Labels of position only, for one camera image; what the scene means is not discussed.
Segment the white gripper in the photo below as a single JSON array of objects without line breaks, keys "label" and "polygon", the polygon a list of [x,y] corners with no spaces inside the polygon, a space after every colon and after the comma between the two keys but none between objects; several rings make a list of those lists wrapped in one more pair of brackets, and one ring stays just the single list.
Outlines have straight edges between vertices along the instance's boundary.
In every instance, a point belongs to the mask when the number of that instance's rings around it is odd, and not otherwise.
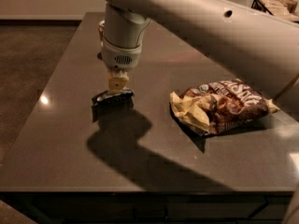
[{"label": "white gripper", "polygon": [[109,93],[118,94],[125,88],[129,81],[126,71],[132,70],[137,66],[141,50],[141,46],[133,49],[125,49],[112,45],[106,39],[103,40],[101,50],[102,60],[110,70],[108,72]]}]

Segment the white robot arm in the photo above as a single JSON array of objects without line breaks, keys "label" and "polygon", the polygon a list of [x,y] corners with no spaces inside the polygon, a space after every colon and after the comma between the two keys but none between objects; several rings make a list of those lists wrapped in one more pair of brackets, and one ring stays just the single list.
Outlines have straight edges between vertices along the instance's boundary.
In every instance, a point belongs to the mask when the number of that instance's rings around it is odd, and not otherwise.
[{"label": "white robot arm", "polygon": [[299,27],[227,0],[106,0],[160,23],[299,118]]}]

